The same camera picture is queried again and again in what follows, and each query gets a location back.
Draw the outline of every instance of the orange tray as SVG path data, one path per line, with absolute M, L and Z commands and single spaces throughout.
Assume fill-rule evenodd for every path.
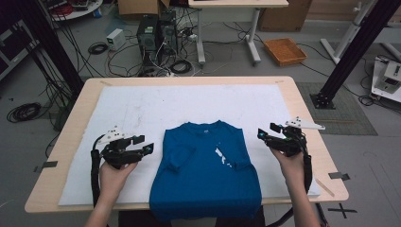
M 301 63 L 306 59 L 306 53 L 290 38 L 266 40 L 263 44 L 280 66 Z

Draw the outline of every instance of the black tape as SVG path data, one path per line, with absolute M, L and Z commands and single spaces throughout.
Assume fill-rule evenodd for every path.
M 53 161 L 53 162 L 45 162 L 44 165 L 42 166 L 42 168 L 46 168 L 46 167 L 56 167 L 57 166 L 58 161 Z
M 57 163 L 58 163 L 58 161 L 44 162 L 44 164 L 42 165 L 42 167 L 35 166 L 35 168 L 33 169 L 33 172 L 41 173 L 42 170 L 44 170 L 44 168 L 46 168 L 46 167 L 56 167 L 56 166 L 57 166 Z
M 344 207 L 342 207 L 342 204 L 341 204 L 341 203 L 339 203 L 339 205 L 340 205 L 340 209 L 337 209 L 337 208 L 328 208 L 327 210 L 328 210 L 328 211 L 335 211 L 335 212 L 342 212 L 342 216 L 343 216 L 344 218 L 347 218 L 347 215 L 345 214 L 346 212 L 348 212 L 348 213 L 357 213 L 356 210 L 344 209 Z
M 343 181 L 348 181 L 351 179 L 348 173 L 342 174 L 341 172 L 329 173 L 328 176 L 330 176 L 331 179 L 341 178 Z

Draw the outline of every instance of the tangled wires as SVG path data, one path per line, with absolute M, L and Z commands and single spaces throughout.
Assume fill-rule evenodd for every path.
M 38 102 L 27 103 L 22 106 L 12 109 L 7 114 L 7 121 L 11 123 L 17 123 L 21 121 L 34 120 L 39 118 L 39 112 L 41 111 L 42 105 Z

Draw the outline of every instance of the black metal pole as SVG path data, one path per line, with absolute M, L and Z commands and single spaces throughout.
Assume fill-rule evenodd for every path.
M 316 108 L 327 108 L 368 48 L 401 6 L 401 0 L 378 0 L 350 43 L 339 64 L 316 95 L 311 95 Z
M 38 0 L 14 0 L 14 7 L 21 13 L 24 23 L 35 39 L 38 39 L 47 55 L 59 70 L 71 90 L 71 99 L 76 100 L 83 87 L 77 69 L 62 47 L 55 31 L 44 16 Z

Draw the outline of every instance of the forearm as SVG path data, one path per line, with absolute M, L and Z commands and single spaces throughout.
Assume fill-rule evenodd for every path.
M 106 226 L 109 220 L 110 213 L 113 210 L 115 200 L 99 197 L 95 209 L 85 224 L 85 227 Z
M 315 212 L 309 202 L 309 198 L 305 192 L 304 186 L 301 184 L 294 185 L 288 183 L 288 192 L 292 201 L 294 210 L 295 226 L 297 227 L 313 227 L 320 226 Z

